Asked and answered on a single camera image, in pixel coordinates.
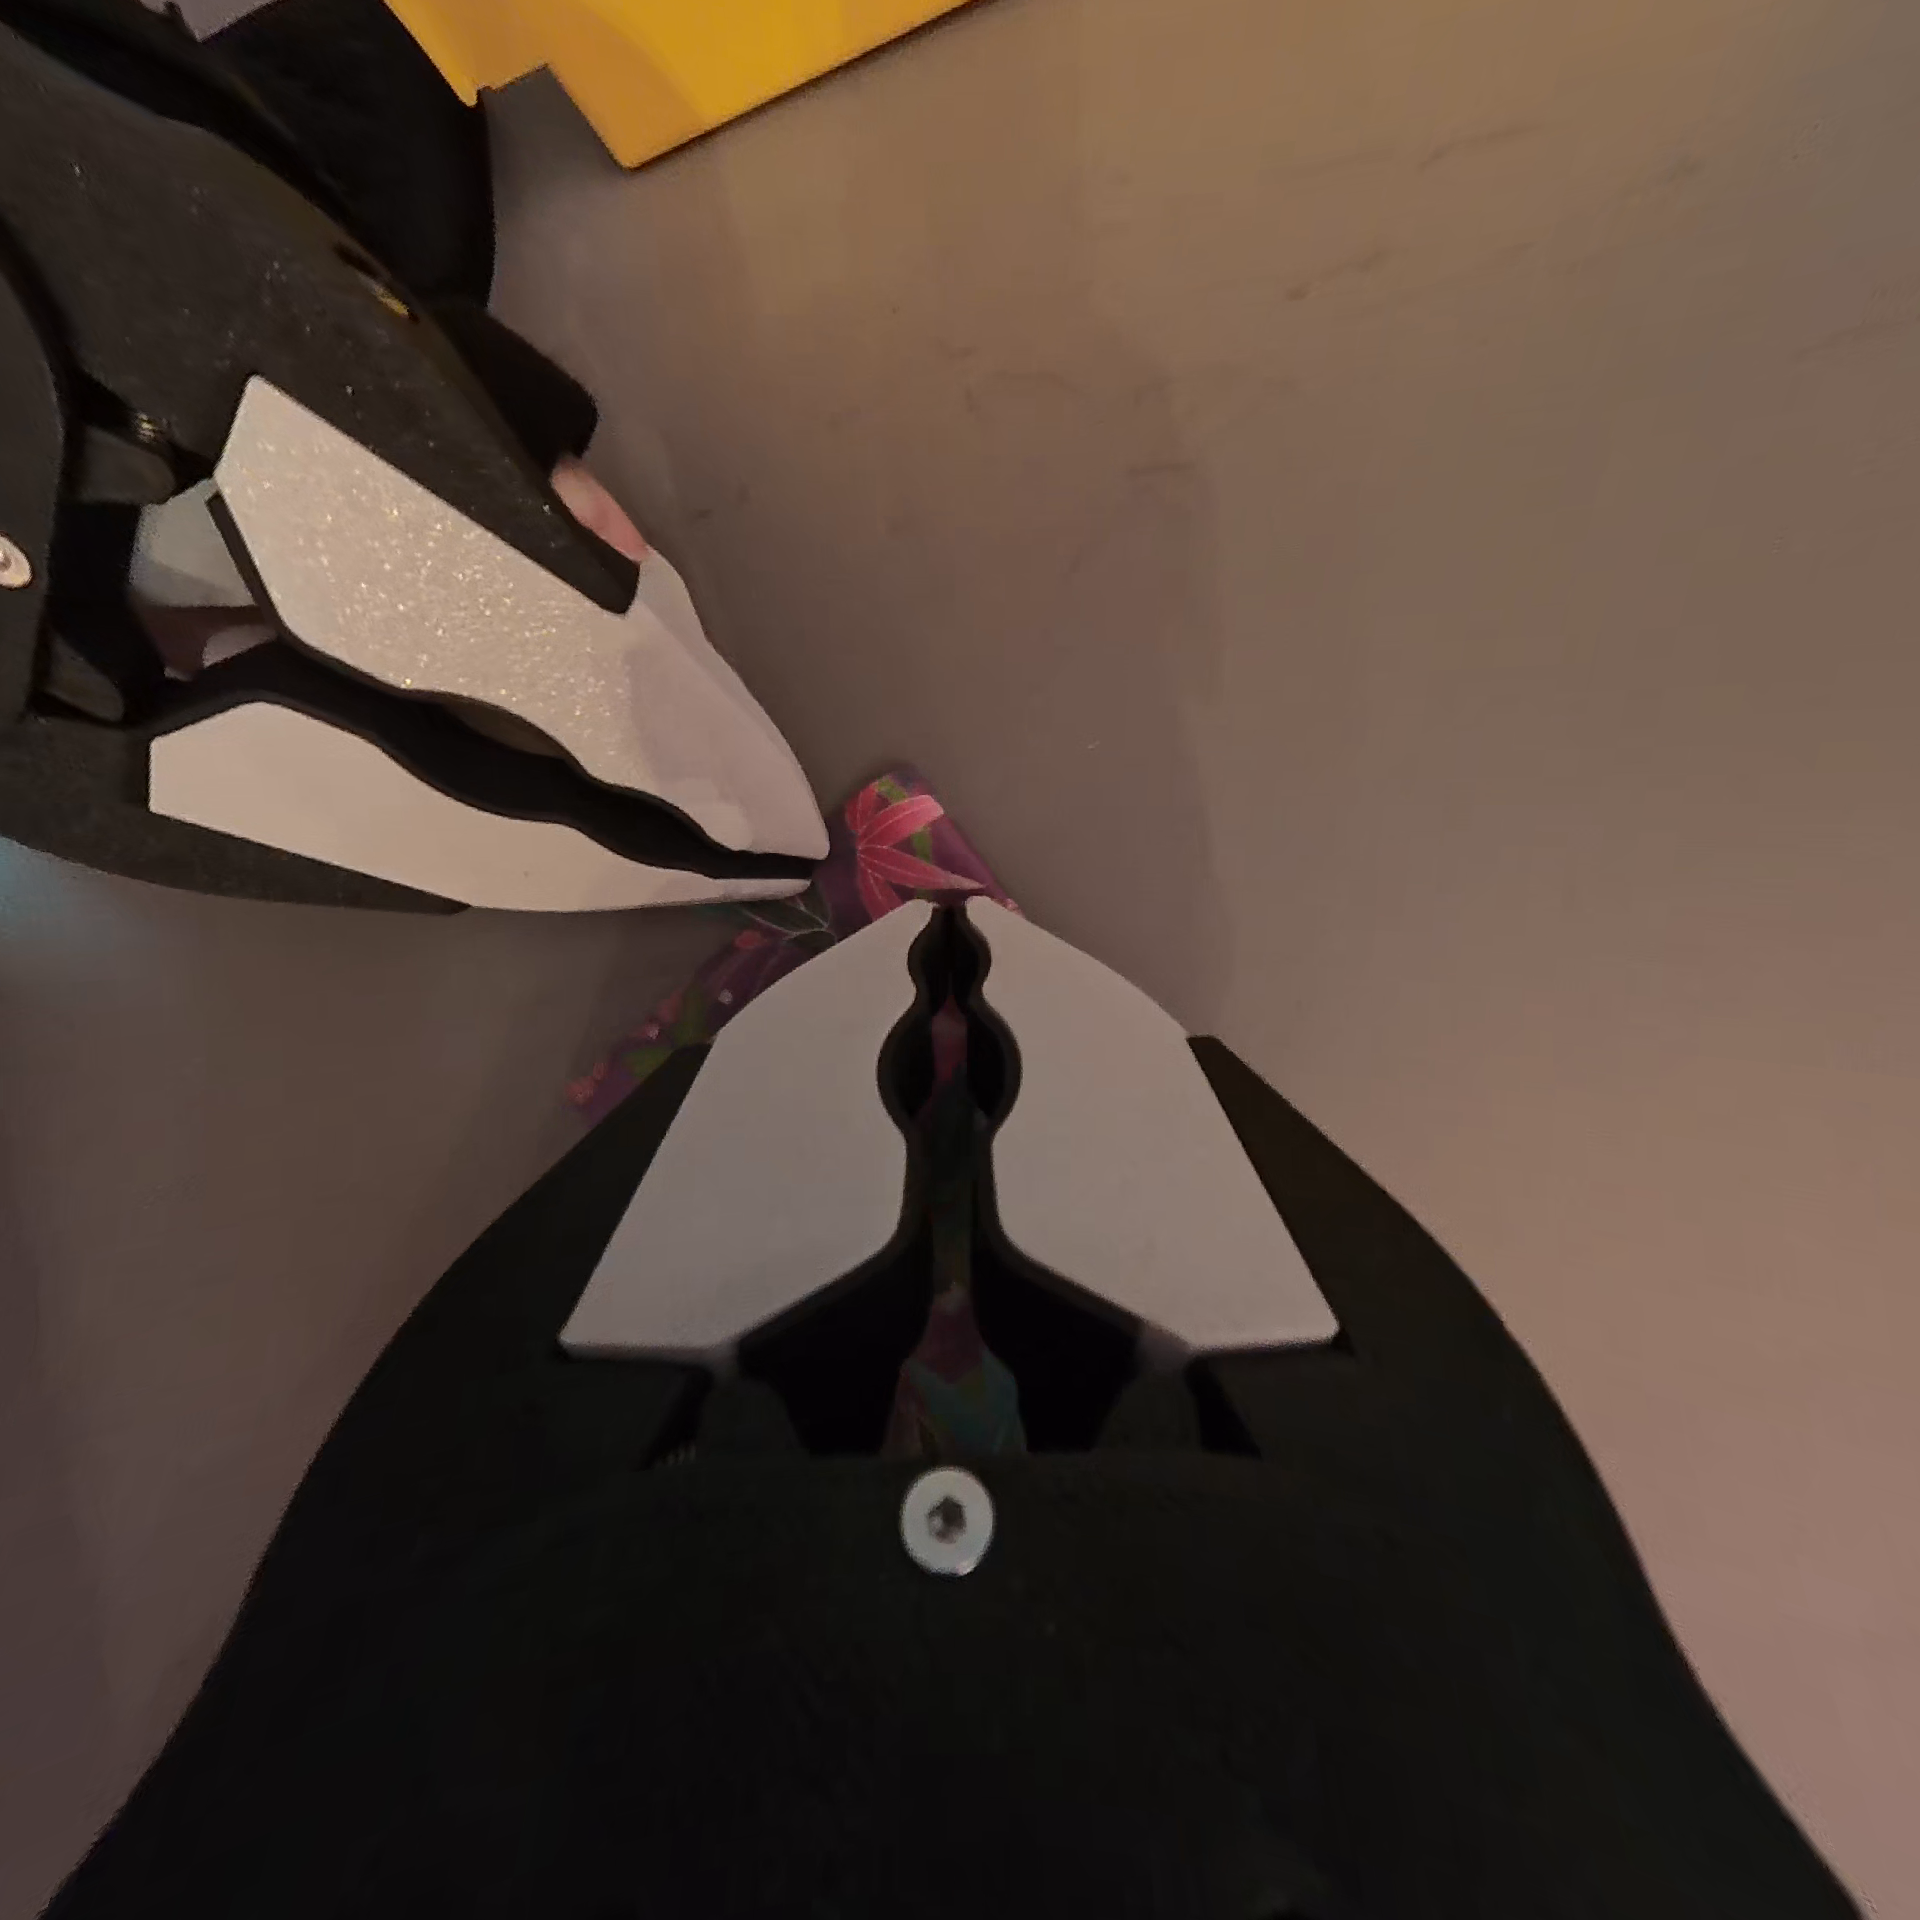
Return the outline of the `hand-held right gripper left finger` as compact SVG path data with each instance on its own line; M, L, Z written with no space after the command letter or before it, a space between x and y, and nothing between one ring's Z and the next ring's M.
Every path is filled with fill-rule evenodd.
M708 1046L561 1342L768 1388L819 1457L884 1452L938 1286L921 1108L950 920L910 904Z

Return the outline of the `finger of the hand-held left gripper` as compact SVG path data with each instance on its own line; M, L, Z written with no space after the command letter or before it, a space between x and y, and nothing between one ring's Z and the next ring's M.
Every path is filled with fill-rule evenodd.
M683 809L722 848L820 854L799 756L678 571L601 608L256 376L211 480L139 515L143 608L217 610L225 660L323 668Z
M522 914L772 900L824 864L722 848L683 809L318 660L225 660L175 689L150 730L150 809Z

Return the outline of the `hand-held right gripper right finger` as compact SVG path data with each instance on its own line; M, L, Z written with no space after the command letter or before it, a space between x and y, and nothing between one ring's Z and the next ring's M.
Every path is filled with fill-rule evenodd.
M978 1147L976 1322L1033 1455L1086 1455L1140 1379L1331 1354L1338 1315L1186 1028L1000 904L966 911L1000 1060Z

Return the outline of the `purple floral origami paper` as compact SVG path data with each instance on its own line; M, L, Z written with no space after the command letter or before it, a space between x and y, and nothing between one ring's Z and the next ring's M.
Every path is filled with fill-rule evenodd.
M855 790L831 812L828 826L831 854L807 892L728 908L728 940L570 1083L567 1103L583 1122L610 1115L678 1049L713 1041L778 980L902 905L972 897L1015 905L927 778L908 767ZM968 1023L956 999L947 999L930 1020L927 1089L905 1099L928 1159L930 1302L898 1371L882 1436L891 1457L953 1462L1026 1448L1018 1382L976 1322L976 1105L968 1055Z

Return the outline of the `person's left hand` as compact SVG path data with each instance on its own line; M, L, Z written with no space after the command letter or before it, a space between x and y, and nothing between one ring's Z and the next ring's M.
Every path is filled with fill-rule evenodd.
M548 484L567 515L596 543L638 567L650 561L651 546L644 536L580 459L555 463Z

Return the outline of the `yellow sheet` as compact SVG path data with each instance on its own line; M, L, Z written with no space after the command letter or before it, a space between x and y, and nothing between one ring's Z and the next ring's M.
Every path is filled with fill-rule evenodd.
M638 170L958 12L958 2L391 2L476 105L535 73Z

